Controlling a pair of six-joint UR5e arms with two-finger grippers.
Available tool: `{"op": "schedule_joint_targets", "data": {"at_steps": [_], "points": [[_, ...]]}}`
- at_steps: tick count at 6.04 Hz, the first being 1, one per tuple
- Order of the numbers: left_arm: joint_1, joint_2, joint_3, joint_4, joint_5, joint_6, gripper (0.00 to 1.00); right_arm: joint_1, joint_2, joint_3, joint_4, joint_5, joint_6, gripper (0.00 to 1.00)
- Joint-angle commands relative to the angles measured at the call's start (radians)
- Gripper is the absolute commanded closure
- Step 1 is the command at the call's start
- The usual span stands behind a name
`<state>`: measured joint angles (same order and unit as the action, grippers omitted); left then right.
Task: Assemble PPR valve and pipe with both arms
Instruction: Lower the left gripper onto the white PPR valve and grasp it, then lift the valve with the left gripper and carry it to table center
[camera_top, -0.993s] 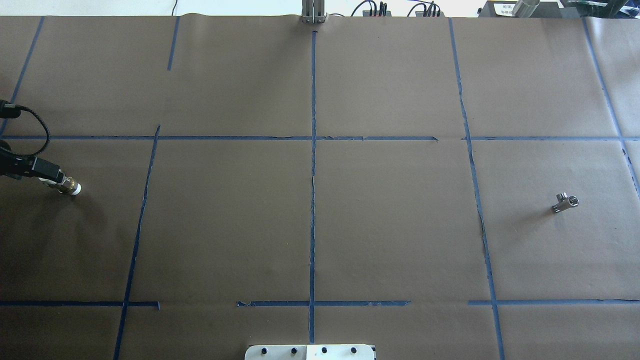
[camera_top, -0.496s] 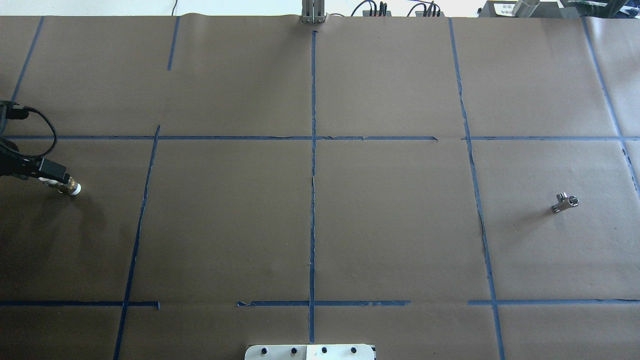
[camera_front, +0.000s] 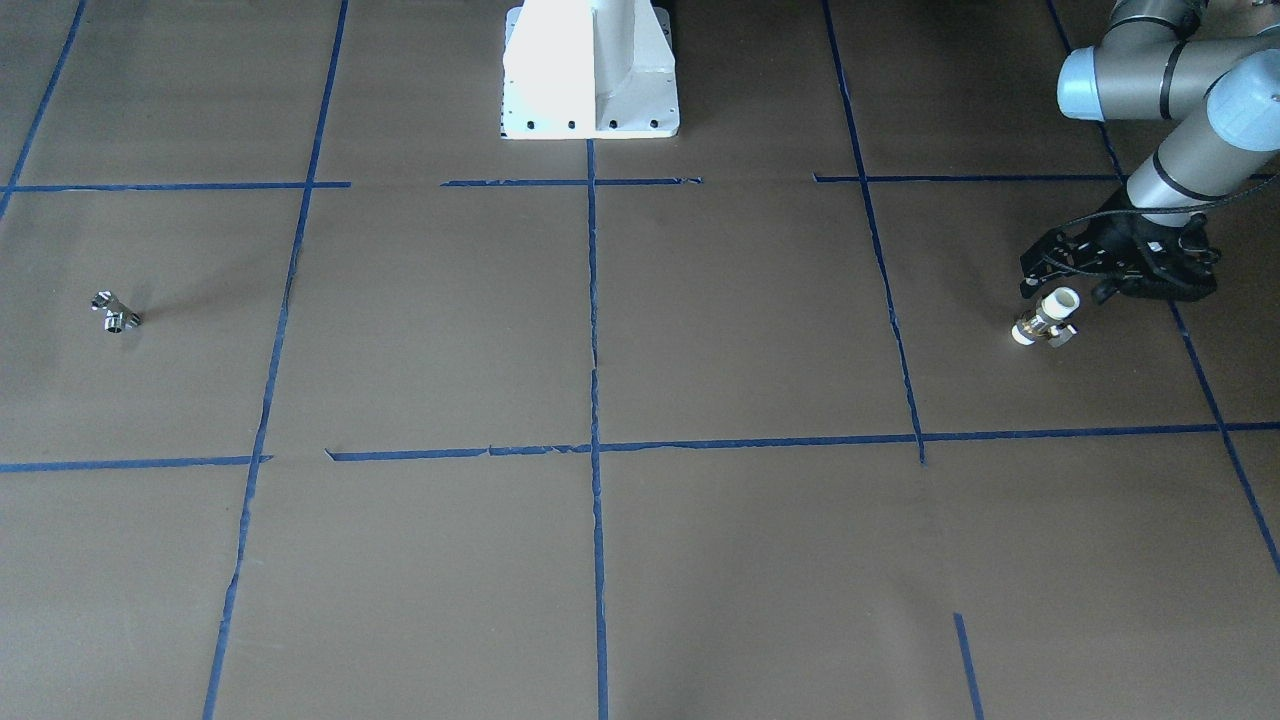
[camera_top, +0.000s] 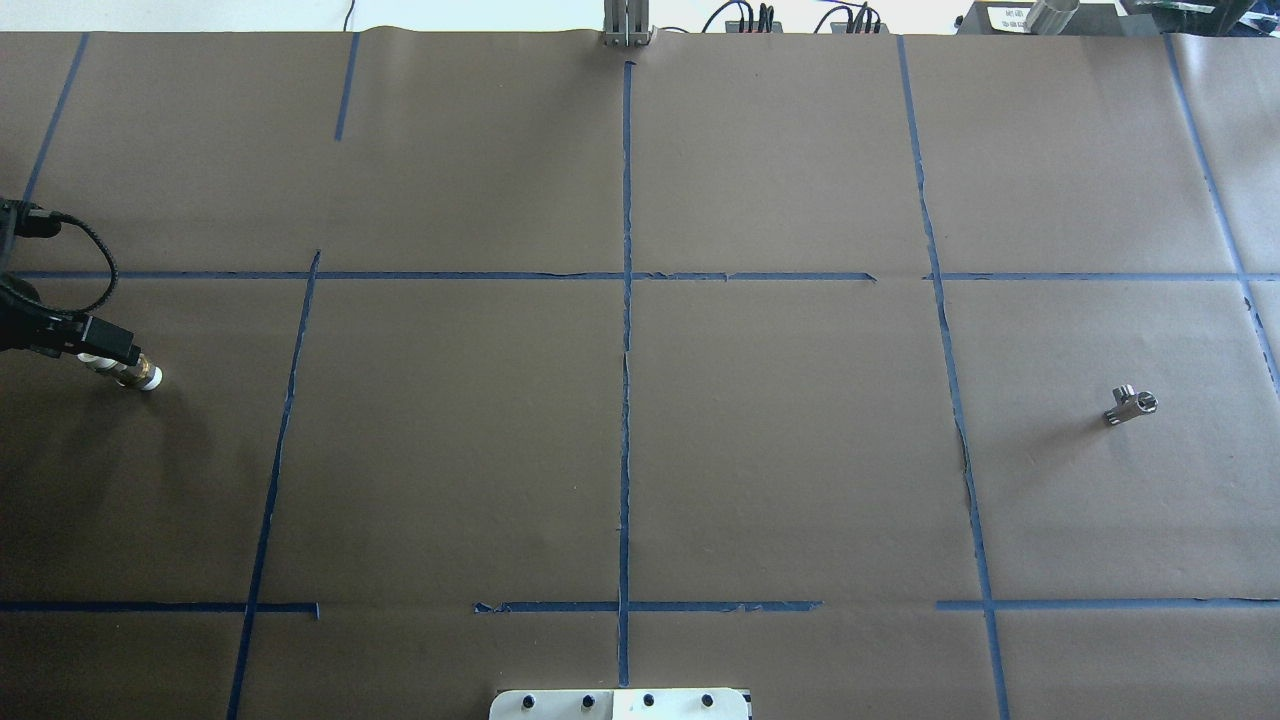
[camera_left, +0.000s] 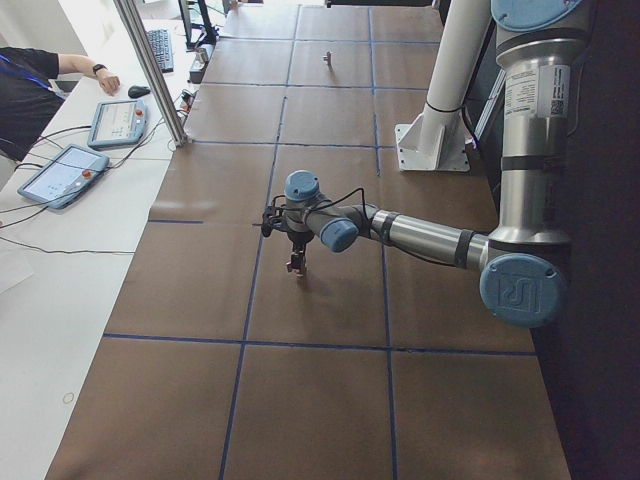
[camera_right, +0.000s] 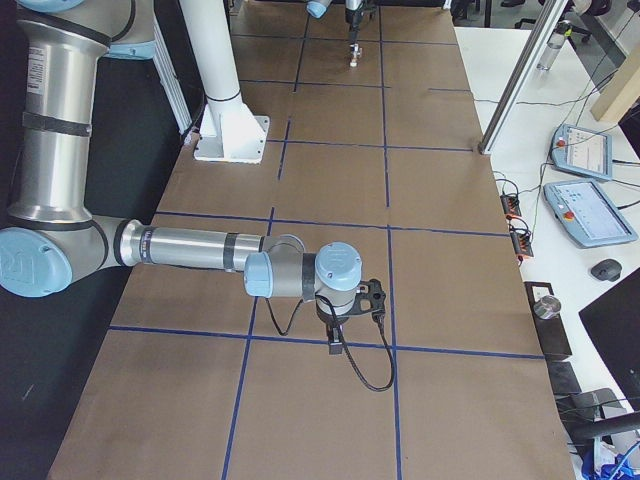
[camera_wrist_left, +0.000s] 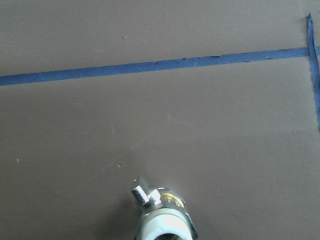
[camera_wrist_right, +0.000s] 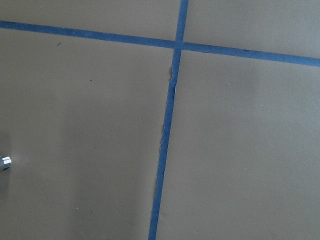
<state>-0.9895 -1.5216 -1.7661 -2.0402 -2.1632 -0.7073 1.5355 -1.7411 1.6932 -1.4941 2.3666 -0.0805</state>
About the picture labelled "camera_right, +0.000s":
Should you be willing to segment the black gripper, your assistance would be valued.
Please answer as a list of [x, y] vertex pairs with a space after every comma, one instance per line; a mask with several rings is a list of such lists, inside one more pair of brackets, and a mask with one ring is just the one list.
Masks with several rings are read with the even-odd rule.
[[358, 31], [361, 23], [366, 16], [372, 18], [375, 15], [374, 6], [361, 6], [359, 9], [351, 10], [345, 9], [345, 21], [349, 26], [349, 44], [355, 45], [357, 43]]
[[349, 320], [349, 316], [346, 314], [339, 315], [335, 307], [326, 303], [317, 303], [316, 313], [326, 325], [329, 354], [341, 355], [344, 349], [343, 325]]

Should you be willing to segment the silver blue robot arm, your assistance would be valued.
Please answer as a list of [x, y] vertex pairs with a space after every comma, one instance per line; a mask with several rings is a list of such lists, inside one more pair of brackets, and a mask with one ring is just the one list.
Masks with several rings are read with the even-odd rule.
[[351, 245], [309, 253], [293, 235], [146, 226], [85, 207], [98, 60], [150, 58], [153, 18], [149, 1], [18, 3], [29, 58], [20, 183], [1, 233], [3, 288], [43, 297], [99, 270], [137, 264], [240, 272], [250, 296], [314, 302], [330, 352], [344, 352], [342, 326], [372, 309], [375, 290]]
[[[306, 11], [311, 17], [320, 19], [327, 12], [331, 4], [332, 0], [310, 0], [306, 2]], [[374, 10], [375, 4], [373, 1], [344, 1], [345, 22], [348, 25], [348, 42], [350, 47], [356, 48], [358, 46], [361, 23], [365, 14]]]

